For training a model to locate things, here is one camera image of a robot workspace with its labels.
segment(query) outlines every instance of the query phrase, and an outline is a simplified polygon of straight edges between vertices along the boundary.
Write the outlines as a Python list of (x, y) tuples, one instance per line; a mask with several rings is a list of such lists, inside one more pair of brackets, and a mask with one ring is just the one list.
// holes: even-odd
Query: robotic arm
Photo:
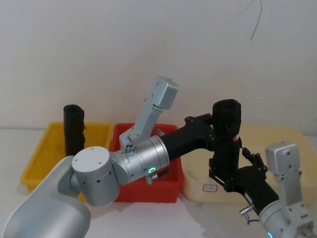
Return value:
[[(241, 214), (249, 220), (248, 212), (255, 210), (270, 238), (316, 237), (313, 222), (298, 194), (301, 171), (296, 145), (284, 143), (266, 151), (269, 170), (279, 181), (279, 200), (265, 181), (267, 167), (259, 154), (243, 148), (244, 157), (252, 165), (238, 167), (242, 147), (238, 136), (241, 105), (235, 100), (223, 100), (214, 104), (212, 110), (212, 115), (185, 118), (182, 128), (162, 137), (134, 140), (131, 129), (120, 137), (122, 147), (116, 152), (90, 147), (74, 157), (66, 157), (13, 213), (4, 238), (83, 238), (89, 228), (90, 212), (75, 199), (79, 192), (93, 206), (110, 204), (119, 194), (119, 184), (143, 176), (153, 180), (156, 170), (198, 148), (214, 151), (210, 177), (227, 192), (238, 192), (246, 198), (249, 206)], [(289, 163), (285, 163), (285, 156), (291, 158)]]

